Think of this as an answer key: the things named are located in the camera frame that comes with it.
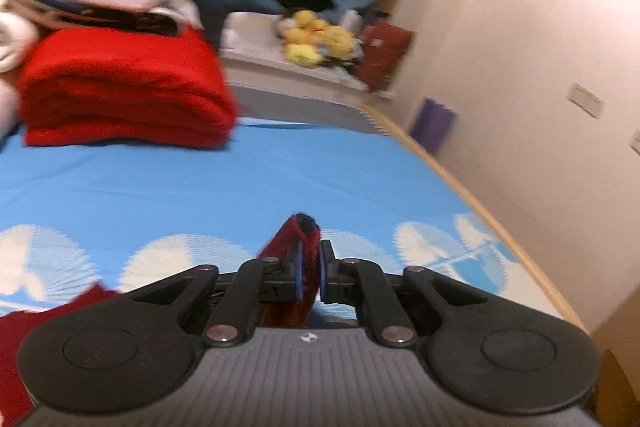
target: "silver rivet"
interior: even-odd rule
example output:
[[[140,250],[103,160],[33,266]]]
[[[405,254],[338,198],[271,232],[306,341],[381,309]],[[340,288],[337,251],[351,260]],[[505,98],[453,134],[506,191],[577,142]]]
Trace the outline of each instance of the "silver rivet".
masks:
[[[207,336],[212,341],[229,342],[238,336],[238,330],[228,324],[216,324],[207,330]]]
[[[414,332],[404,326],[388,326],[382,330],[382,338],[394,344],[404,344],[414,337]]]

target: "wooden board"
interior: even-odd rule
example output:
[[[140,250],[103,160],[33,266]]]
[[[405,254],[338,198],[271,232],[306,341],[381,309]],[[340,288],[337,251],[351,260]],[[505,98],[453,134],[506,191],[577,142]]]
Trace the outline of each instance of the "wooden board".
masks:
[[[489,211],[478,201],[471,192],[466,190],[460,182],[455,179],[447,169],[442,167],[427,151],[425,151],[417,142],[415,142],[407,133],[405,133],[398,125],[389,120],[380,111],[368,105],[361,105],[360,108],[380,126],[384,131],[393,136],[400,145],[409,150],[422,161],[424,161],[434,172],[468,204],[484,222],[494,230],[497,237],[511,250],[520,261],[520,263],[529,272],[532,279],[538,284],[544,292],[551,304],[558,310],[559,314],[565,320],[578,326],[580,329],[587,331],[580,317],[576,314],[569,302],[558,291],[558,288],[551,282],[549,277],[542,269],[533,261],[524,248],[509,235],[505,228],[492,216]]]

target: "bed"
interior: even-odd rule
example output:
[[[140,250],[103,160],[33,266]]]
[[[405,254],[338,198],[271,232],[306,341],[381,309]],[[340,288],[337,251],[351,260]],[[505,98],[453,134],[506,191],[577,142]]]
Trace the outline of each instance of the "bed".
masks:
[[[291,214],[337,257],[421,264],[582,327],[502,227],[373,108],[234,86],[225,148],[131,143],[0,150],[0,314],[127,291],[202,263],[231,272]],[[316,302],[326,317],[344,305]]]

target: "blue bed sheet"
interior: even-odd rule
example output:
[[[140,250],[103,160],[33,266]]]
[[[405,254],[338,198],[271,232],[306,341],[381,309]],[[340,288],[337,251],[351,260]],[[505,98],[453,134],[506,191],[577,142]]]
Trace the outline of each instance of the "blue bed sheet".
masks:
[[[0,152],[0,314],[51,308],[95,280],[128,290],[194,264],[235,271],[296,212],[316,219],[339,257],[390,273],[430,266],[555,312],[465,202],[392,138],[245,120],[218,151],[24,148],[11,137]]]

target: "red bag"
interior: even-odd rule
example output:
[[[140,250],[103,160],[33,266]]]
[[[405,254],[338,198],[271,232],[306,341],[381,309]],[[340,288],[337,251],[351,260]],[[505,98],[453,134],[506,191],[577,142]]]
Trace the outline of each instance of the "red bag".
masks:
[[[360,34],[364,60],[355,69],[354,76],[362,80],[370,91],[386,86],[406,53],[414,33],[378,20]]]

